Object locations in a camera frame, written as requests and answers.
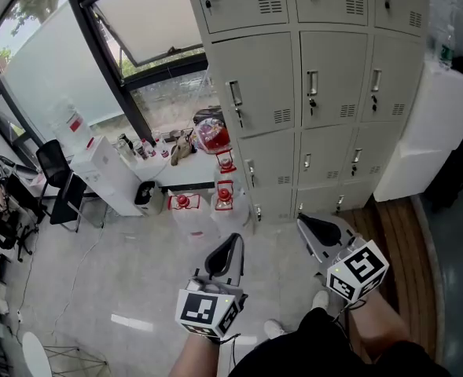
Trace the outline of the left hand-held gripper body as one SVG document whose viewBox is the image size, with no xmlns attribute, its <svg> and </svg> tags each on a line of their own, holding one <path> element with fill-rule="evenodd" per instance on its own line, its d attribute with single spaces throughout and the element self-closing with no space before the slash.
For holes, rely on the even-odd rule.
<svg viewBox="0 0 463 377">
<path fill-rule="evenodd" d="M 237 286 L 192 278 L 179 290 L 175 321 L 189 333 L 224 339 L 247 298 Z"/>
</svg>

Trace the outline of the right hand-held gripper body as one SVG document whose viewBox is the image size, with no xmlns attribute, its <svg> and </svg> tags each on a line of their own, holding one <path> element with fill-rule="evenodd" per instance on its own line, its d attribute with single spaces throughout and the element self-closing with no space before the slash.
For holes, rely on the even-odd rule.
<svg viewBox="0 0 463 377">
<path fill-rule="evenodd" d="M 374 240 L 360 234 L 345 242 L 338 236 L 325 236 L 320 244 L 324 286 L 348 303 L 366 297 L 383 282 L 389 263 Z"/>
</svg>

